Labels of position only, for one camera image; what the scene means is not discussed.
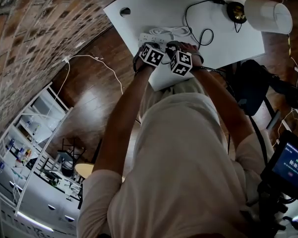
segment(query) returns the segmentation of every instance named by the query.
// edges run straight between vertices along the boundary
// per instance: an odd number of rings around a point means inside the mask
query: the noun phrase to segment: desk
[[[116,0],[104,11],[134,56],[138,51],[138,38],[142,32],[155,27],[185,25],[185,9],[199,1],[203,0]],[[119,12],[125,7],[130,9],[131,14],[122,17]],[[227,16],[226,5],[205,2],[193,6],[188,11],[187,20],[195,36],[200,36],[205,28],[214,32],[213,42],[200,48],[205,60],[204,66],[217,69],[264,53],[261,32],[246,22],[240,32],[236,33],[234,23]],[[196,45],[190,36],[175,37],[175,40]],[[170,72],[168,65],[160,65],[152,73],[149,82],[158,91],[191,77],[193,76],[190,73],[185,77],[175,75]]]

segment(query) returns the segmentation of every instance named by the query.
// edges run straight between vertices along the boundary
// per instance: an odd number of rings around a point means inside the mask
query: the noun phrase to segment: white power strip
[[[167,47],[167,43],[170,42],[172,39],[170,35],[153,35],[153,34],[147,34],[147,33],[141,33],[139,36],[139,47],[142,46],[145,42],[155,42],[160,45],[161,51],[165,52],[165,49]]]

